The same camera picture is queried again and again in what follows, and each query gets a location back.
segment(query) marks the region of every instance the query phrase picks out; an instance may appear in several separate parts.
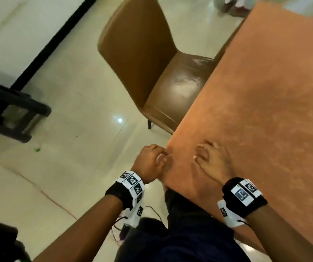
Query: tabletop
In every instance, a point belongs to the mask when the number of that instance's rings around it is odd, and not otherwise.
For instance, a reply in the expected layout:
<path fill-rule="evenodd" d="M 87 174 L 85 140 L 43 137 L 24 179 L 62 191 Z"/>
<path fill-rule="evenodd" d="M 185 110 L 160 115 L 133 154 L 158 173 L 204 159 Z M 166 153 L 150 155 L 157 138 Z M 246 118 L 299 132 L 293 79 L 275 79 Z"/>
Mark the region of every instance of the tabletop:
<path fill-rule="evenodd" d="M 193 161 L 205 139 L 313 244 L 313 18 L 259 1 L 167 145 L 163 183 L 223 220 L 220 186 Z M 235 231 L 262 250 L 249 227 Z"/>

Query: leather chair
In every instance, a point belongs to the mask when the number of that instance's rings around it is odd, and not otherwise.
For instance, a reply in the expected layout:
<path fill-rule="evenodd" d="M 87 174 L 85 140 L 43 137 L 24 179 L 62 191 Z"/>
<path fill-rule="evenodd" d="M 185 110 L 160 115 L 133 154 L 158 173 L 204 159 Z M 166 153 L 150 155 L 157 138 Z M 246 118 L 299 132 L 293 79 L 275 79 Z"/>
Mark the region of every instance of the leather chair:
<path fill-rule="evenodd" d="M 222 57 L 180 52 L 157 0 L 125 0 L 105 26 L 98 50 L 148 128 L 153 122 L 171 134 Z"/>

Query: tiled floor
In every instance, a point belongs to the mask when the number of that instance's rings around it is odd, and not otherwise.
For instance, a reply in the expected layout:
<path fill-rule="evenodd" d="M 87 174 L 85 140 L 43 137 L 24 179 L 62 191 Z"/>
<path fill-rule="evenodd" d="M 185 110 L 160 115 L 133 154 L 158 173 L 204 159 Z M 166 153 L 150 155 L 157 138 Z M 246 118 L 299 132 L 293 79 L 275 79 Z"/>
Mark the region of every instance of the tiled floor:
<path fill-rule="evenodd" d="M 104 195 L 144 145 L 165 146 L 170 138 L 157 126 L 147 129 L 97 51 L 98 37 L 121 1 L 98 0 L 24 89 L 53 109 L 32 140 L 21 144 L 0 135 L 0 221 L 18 227 L 32 258 Z M 177 47 L 186 53 L 214 57 L 241 22 L 218 12 L 223 0 L 159 1 Z M 6 113 L 10 123 L 15 111 Z M 143 200 L 166 222 L 158 181 L 147 186 Z M 156 217 L 150 209 L 144 215 Z M 113 261 L 117 248 L 109 234 L 95 261 Z M 245 249 L 253 261 L 269 261 Z"/>

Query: shoe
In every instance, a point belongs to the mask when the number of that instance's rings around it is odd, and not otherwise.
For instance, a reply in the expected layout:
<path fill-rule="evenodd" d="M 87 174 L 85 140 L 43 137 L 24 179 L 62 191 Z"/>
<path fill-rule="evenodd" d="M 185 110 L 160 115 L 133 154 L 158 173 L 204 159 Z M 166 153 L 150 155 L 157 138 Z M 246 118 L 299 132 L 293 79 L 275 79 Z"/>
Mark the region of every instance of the shoe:
<path fill-rule="evenodd" d="M 225 3 L 221 8 L 222 13 L 228 13 L 229 10 L 236 4 L 236 1 L 230 1 L 229 3 Z"/>
<path fill-rule="evenodd" d="M 235 7 L 232 11 L 231 11 L 231 16 L 234 17 L 247 17 L 250 14 L 250 10 L 246 9 L 244 6 L 241 7 Z"/>

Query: black wristband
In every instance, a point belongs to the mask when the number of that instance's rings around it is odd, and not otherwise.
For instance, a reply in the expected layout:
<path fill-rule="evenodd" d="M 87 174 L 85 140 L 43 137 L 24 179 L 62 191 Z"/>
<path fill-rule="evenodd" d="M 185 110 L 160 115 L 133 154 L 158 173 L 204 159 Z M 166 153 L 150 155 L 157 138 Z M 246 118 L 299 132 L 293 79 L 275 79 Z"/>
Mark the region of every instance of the black wristband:
<path fill-rule="evenodd" d="M 245 179 L 241 177 L 233 177 L 223 186 L 222 192 L 227 208 L 245 218 L 258 208 L 267 205 L 268 202 L 251 182 L 244 181 L 247 185 L 240 184 L 243 180 Z M 231 190 L 236 186 L 240 191 L 233 193 Z"/>
<path fill-rule="evenodd" d="M 107 189 L 106 195 L 114 195 L 123 202 L 123 210 L 132 209 L 132 196 L 128 189 L 121 183 L 115 182 L 109 189 Z"/>

